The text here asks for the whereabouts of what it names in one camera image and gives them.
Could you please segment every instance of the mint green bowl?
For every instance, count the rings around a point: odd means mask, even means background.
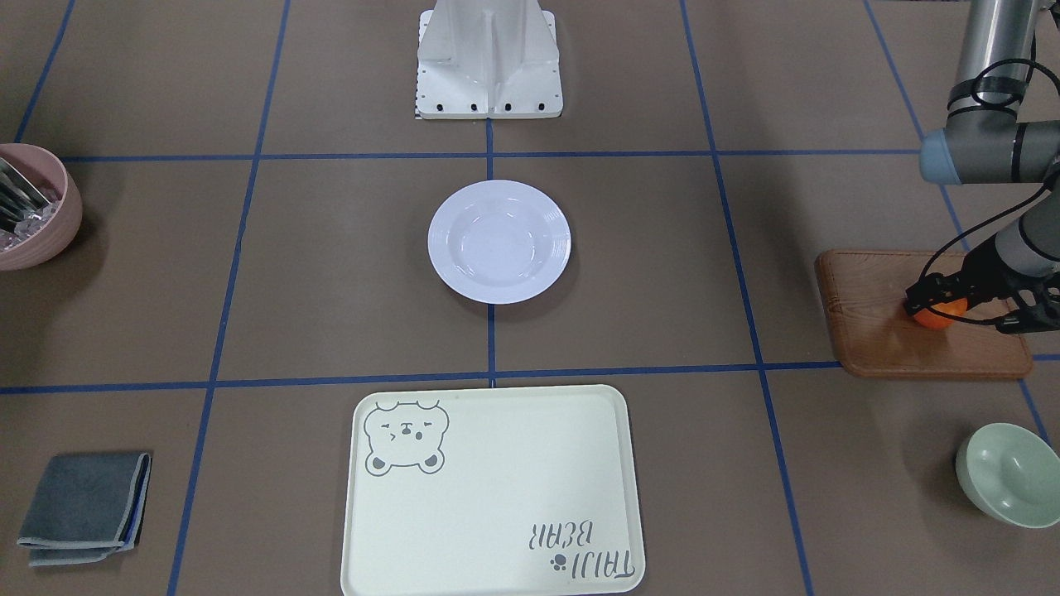
[[[985,513],[1025,528],[1060,521],[1060,457],[1014,424],[987,424],[960,445],[960,488]]]

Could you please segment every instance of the bear face print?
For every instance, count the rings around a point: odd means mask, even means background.
[[[398,403],[389,408],[375,404],[365,417],[370,452],[365,467],[373,476],[382,476],[391,468],[412,466],[434,474],[445,462],[441,448],[448,427],[449,415],[438,402],[431,406]]]

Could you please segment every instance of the white plate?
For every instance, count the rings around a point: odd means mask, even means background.
[[[624,398],[606,385],[365,398],[341,566],[346,596],[634,589],[644,546]]]
[[[453,193],[430,222],[430,262],[457,293],[510,304],[552,285],[570,258],[570,227],[540,190],[488,180]]]

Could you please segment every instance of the folded towel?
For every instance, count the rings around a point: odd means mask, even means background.
[[[30,566],[90,563],[132,548],[149,476],[147,453],[53,457],[19,533]]]

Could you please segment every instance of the blue grid line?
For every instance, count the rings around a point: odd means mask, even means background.
[[[1027,409],[1030,410],[1030,416],[1035,419],[1035,426],[1038,427],[1038,436],[1041,437],[1046,444],[1053,446],[1053,441],[1049,440],[1049,434],[1045,432],[1045,424],[1042,423],[1042,417],[1038,414],[1038,407],[1035,406],[1035,398],[1031,397],[1030,388],[1027,387],[1027,382],[1023,379],[1020,380],[1020,390],[1023,391],[1023,399],[1027,402]]]
[[[780,480],[783,485],[784,499],[788,505],[788,518],[791,522],[792,537],[795,541],[795,549],[798,554],[799,568],[802,572],[802,584],[807,596],[813,596],[813,579],[810,575],[810,564],[807,560],[806,548],[802,544],[802,531],[799,528],[798,512],[795,508],[795,495],[792,491],[791,477],[788,473],[788,463],[784,457],[783,442],[780,439],[780,427],[777,423],[776,411],[773,407],[773,396],[770,391],[770,382],[766,378],[765,367],[762,360],[762,350],[758,339],[758,331],[755,326],[755,314],[750,305],[750,295],[747,292],[747,282],[740,259],[740,247],[737,243],[736,228],[732,225],[732,214],[729,209],[728,196],[725,191],[725,178],[722,174],[721,159],[718,156],[718,145],[714,142],[714,130],[710,122],[710,109],[707,104],[707,93],[703,85],[703,75],[700,68],[700,60],[695,53],[695,42],[692,39],[692,28],[688,17],[688,5],[685,0],[681,1],[682,19],[685,24],[685,37],[688,41],[688,53],[692,60],[692,71],[695,74],[695,87],[700,94],[700,107],[703,110],[703,123],[707,132],[707,140],[710,143],[714,165],[714,176],[718,181],[718,194],[721,198],[722,210],[725,213],[725,228],[728,232],[729,244],[732,249],[732,261],[736,265],[737,280],[740,283],[740,294],[743,299],[744,313],[747,318],[747,330],[750,334],[750,344],[755,352],[755,365],[758,369],[758,381],[762,388],[762,398],[765,403],[765,413],[770,420],[770,433],[773,437],[773,449],[777,457],[777,468],[780,472]]]
[[[493,120],[485,119],[485,179],[493,179]]]
[[[772,155],[919,155],[920,150],[867,148],[867,150],[718,150],[722,156]]]
[[[509,151],[496,152],[497,158],[549,157],[704,157],[710,151]]]
[[[757,370],[754,364],[687,366],[626,366],[614,368],[556,368],[543,370],[498,370],[497,379],[545,379],[549,376],[621,376],[626,374],[687,374],[694,372],[741,372]]]
[[[110,391],[162,391],[171,389],[240,389],[252,387],[301,387],[312,385],[358,385],[365,383],[417,383],[437,381],[477,381],[495,379],[543,379],[551,376],[607,376],[628,374],[688,374],[714,372],[745,372],[762,368],[764,370],[822,370],[842,368],[834,361],[787,362],[743,364],[707,364],[676,366],[624,366],[605,368],[558,368],[524,370],[481,370],[466,372],[426,372],[413,374],[360,374],[343,376],[302,376],[276,379],[229,379],[210,381],[174,381],[161,383],[110,383],[83,385],[40,385],[22,387],[0,387],[0,396],[98,393]]]
[[[188,527],[191,523],[192,508],[195,503],[195,489],[198,485],[198,473],[202,462],[202,451],[206,446],[206,436],[210,426],[210,413],[213,409],[213,396],[217,382],[217,373],[220,370],[220,356],[225,348],[225,335],[228,330],[228,316],[232,308],[232,296],[235,293],[235,281],[240,270],[240,258],[243,251],[243,236],[247,229],[247,216],[250,213],[250,204],[253,199],[254,185],[258,178],[258,168],[261,163],[262,147],[265,144],[265,129],[268,126],[269,108],[272,104],[272,91],[276,88],[277,73],[280,70],[280,56],[283,53],[283,37],[287,30],[287,16],[290,13],[290,0],[284,0],[283,13],[280,16],[280,28],[277,33],[276,50],[272,55],[272,68],[269,73],[268,86],[265,90],[265,102],[262,106],[262,117],[258,128],[258,142],[254,146],[254,157],[250,165],[250,175],[247,179],[247,191],[243,199],[243,212],[240,215],[240,227],[235,235],[235,247],[232,251],[232,264],[228,275],[228,287],[225,291],[225,302],[222,306],[220,321],[217,325],[217,340],[213,351],[213,362],[210,365],[210,380],[202,400],[202,414],[199,419],[198,436],[195,439],[195,453],[192,457],[191,472],[188,478],[188,491],[184,495],[183,512],[180,516],[180,529],[177,534],[177,544],[173,555],[173,567],[170,572],[170,582],[166,590],[167,596],[176,596],[177,582],[180,579],[180,566],[183,562],[184,545],[188,539]]]
[[[491,135],[492,124],[488,134]],[[61,159],[66,163],[109,163],[109,162],[153,162],[153,161],[261,161],[285,160],[355,160],[355,159],[482,159],[488,160],[487,169],[494,159],[511,158],[556,158],[556,157],[710,157],[722,156],[797,156],[797,155],[917,155],[913,148],[832,148],[832,150],[718,150],[718,151],[569,151],[569,152],[457,152],[457,153],[263,153],[253,154],[204,154],[204,155],[68,155]]]
[[[902,84],[902,77],[898,75],[898,66],[895,65],[895,58],[890,55],[890,49],[887,48],[887,40],[883,37],[883,29],[876,19],[876,13],[872,11],[869,1],[862,0],[862,4],[865,5],[865,12],[868,13],[868,20],[872,21],[876,37],[880,40],[880,47],[883,48],[883,56],[887,58],[887,66],[890,67],[890,74],[895,77],[895,82],[898,83],[898,91],[902,94],[902,101],[905,102],[905,109],[909,112],[909,119],[913,121],[913,127],[917,132],[917,138],[922,141],[924,133],[920,127],[920,120],[917,118],[916,110],[913,109],[913,102],[909,100],[909,94],[905,92],[905,85]]]
[[[100,155],[60,157],[64,163],[112,163],[154,161],[250,161],[253,155]]]
[[[493,120],[485,119],[485,179],[493,179]],[[497,308],[485,308],[485,360],[490,372],[490,387],[497,386]]]
[[[902,94],[902,101],[905,102],[905,109],[909,112],[909,119],[913,121],[913,127],[917,132],[917,138],[923,141],[924,133],[923,128],[920,127],[920,119],[917,118],[917,112],[913,108],[913,102],[909,101],[909,94],[905,92],[905,85],[902,83],[902,76],[898,73],[898,66],[895,65],[895,59],[890,55],[890,49],[887,47],[887,40],[883,35],[883,29],[880,27],[880,22],[876,18],[876,13],[872,11],[869,0],[862,0],[862,4],[865,6],[865,12],[868,14],[868,20],[872,22],[872,29],[876,31],[876,37],[880,41],[880,48],[883,49],[883,55],[887,58],[887,66],[890,67],[890,74],[895,77],[895,83],[898,85],[898,91]],[[946,203],[946,209],[950,212],[950,220],[953,222],[954,229],[957,233],[964,233],[964,228],[960,226],[960,220],[957,217],[957,211],[953,207],[953,201],[950,200],[950,193],[946,190],[946,187],[938,185],[938,190],[942,193],[942,200]],[[970,250],[967,240],[961,240],[960,245],[965,250]]]
[[[217,381],[218,389],[243,389],[250,387],[310,387],[316,385],[364,385],[367,383],[427,383],[441,381],[478,381],[490,376],[489,372],[426,372],[417,374],[363,374],[351,376],[304,376],[292,379],[250,379]]]
[[[55,55],[59,52],[59,46],[63,43],[63,38],[66,37],[66,28],[70,24],[70,15],[73,14],[73,4],[75,0],[70,0],[67,3],[66,13],[63,14],[63,21],[59,23],[59,30],[55,34],[55,41],[52,42],[52,50],[48,53],[48,59],[45,60],[45,68],[40,71],[40,78],[37,78],[37,86],[33,88],[33,94],[30,95],[30,103],[25,106],[25,112],[22,113],[22,122],[18,125],[18,132],[15,133],[15,142],[22,142],[22,136],[25,135],[25,128],[30,125],[30,118],[33,117],[33,110],[37,108],[37,102],[40,100],[40,92],[45,89],[45,81],[48,80],[48,73],[52,71],[52,64],[55,63]]]
[[[481,159],[484,153],[272,153],[262,154],[263,161],[284,159]]]
[[[762,368],[765,370],[823,370],[828,368],[843,368],[843,365],[837,361],[763,363]]]
[[[162,383],[99,383],[84,385],[39,385],[0,387],[0,396],[34,393],[100,393],[110,391],[163,391],[170,389],[206,389],[206,381],[174,381]]]

